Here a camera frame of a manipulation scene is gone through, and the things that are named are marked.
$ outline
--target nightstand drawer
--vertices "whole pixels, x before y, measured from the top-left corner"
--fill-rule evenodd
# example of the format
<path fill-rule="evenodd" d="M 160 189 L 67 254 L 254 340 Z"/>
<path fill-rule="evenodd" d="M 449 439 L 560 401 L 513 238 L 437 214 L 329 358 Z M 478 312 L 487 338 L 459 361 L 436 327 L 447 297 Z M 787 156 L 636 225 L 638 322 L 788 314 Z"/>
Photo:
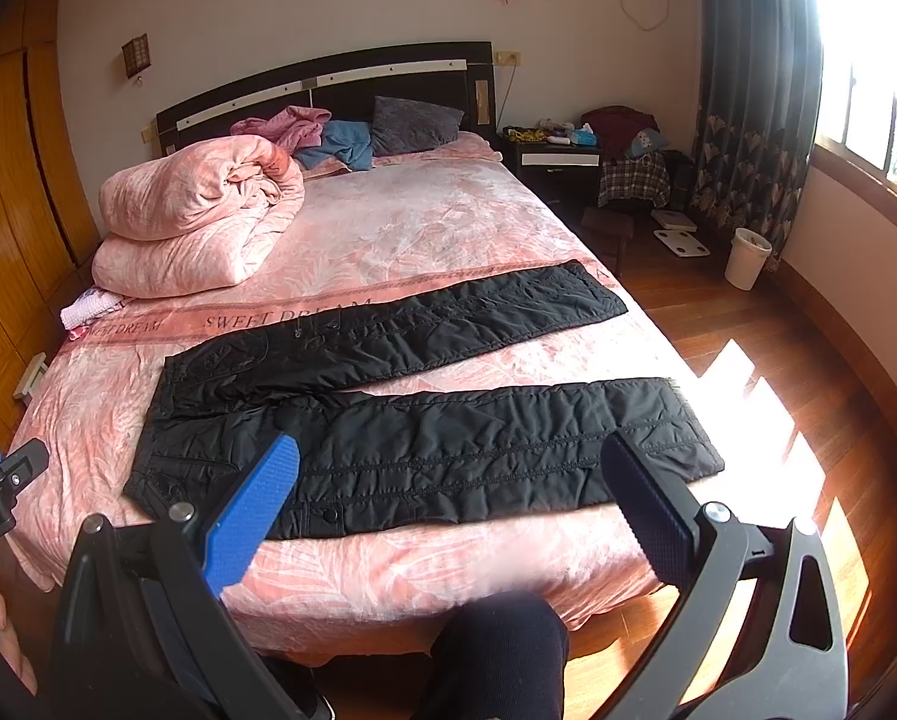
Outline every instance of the nightstand drawer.
<path fill-rule="evenodd" d="M 588 167 L 524 167 L 521 181 L 566 223 L 577 223 L 598 199 L 599 171 Z"/>
<path fill-rule="evenodd" d="M 521 163 L 527 166 L 550 167 L 598 167 L 601 162 L 599 154 L 547 153 L 527 151 L 522 153 Z"/>

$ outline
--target folded comforter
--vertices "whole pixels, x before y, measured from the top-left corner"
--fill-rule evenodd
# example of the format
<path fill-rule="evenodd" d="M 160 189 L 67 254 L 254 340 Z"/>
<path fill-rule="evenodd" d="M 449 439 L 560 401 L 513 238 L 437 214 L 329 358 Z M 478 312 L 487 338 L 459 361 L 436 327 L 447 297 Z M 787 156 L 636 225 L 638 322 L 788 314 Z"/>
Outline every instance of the folded comforter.
<path fill-rule="evenodd" d="M 95 254 L 101 288 L 171 298 L 241 283 L 304 199 L 301 168 L 256 135 L 193 143 L 101 186 L 111 234 Z"/>

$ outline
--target black headboard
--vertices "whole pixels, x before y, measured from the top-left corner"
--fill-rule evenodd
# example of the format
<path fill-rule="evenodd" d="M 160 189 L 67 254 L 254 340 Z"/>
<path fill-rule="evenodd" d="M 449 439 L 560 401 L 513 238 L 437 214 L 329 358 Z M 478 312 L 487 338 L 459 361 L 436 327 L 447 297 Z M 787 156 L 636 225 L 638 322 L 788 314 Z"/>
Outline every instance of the black headboard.
<path fill-rule="evenodd" d="M 308 59 L 232 81 L 157 116 L 162 154 L 229 133 L 250 116 L 269 119 L 286 105 L 327 108 L 335 119 L 370 122 L 375 95 L 464 111 L 461 129 L 495 134 L 491 44 L 411 43 Z"/>

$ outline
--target black pants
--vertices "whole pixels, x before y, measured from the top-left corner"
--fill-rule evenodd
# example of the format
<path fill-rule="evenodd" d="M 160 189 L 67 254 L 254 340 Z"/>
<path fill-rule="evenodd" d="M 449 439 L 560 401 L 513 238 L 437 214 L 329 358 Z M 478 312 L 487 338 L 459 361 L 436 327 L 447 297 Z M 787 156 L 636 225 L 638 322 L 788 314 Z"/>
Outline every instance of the black pants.
<path fill-rule="evenodd" d="M 412 720 L 562 720 L 568 632 L 530 592 L 458 610 L 432 647 L 435 673 Z"/>

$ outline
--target nightstand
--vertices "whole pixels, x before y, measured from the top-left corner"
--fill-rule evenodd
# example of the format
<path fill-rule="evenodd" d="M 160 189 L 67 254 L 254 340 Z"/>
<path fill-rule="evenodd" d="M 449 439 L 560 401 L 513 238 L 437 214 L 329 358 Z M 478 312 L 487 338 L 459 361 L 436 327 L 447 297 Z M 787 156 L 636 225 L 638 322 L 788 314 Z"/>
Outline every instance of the nightstand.
<path fill-rule="evenodd" d="M 502 142 L 505 167 L 571 228 L 598 204 L 602 150 L 597 146 Z"/>

